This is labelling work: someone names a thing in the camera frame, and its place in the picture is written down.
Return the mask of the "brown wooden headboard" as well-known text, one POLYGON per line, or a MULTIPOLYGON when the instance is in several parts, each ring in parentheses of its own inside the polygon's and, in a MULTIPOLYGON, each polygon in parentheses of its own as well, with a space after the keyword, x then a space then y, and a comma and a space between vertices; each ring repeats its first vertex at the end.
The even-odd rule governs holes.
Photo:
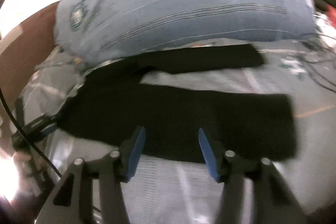
POLYGON ((1 91, 12 106, 34 69, 55 48, 54 26, 58 2, 31 15, 1 40, 1 91))

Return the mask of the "black pants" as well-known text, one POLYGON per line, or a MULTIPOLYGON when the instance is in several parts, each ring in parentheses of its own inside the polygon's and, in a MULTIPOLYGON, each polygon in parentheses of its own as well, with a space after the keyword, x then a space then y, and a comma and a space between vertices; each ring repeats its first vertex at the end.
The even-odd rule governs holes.
POLYGON ((288 96, 195 91, 143 84, 144 75, 255 68, 264 59, 250 44, 182 48, 127 57, 90 72, 60 110, 67 133, 118 146, 137 126, 146 131, 144 154, 202 162, 200 128, 226 149, 257 159, 285 160, 297 152, 288 96))

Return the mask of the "red and white clutter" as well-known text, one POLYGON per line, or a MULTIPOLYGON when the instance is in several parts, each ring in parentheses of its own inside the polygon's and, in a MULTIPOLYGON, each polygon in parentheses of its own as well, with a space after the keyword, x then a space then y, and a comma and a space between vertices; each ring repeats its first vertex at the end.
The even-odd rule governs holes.
POLYGON ((314 17, 318 37, 326 46, 335 48, 335 8, 327 5, 324 10, 316 11, 314 17))

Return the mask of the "blue striped pillow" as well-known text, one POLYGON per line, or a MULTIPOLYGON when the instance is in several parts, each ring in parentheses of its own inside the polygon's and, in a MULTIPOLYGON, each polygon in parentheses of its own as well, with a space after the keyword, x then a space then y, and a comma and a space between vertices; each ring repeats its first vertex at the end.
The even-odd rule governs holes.
POLYGON ((313 0, 61 0, 55 40, 94 66, 199 40, 304 38, 314 12, 313 0))

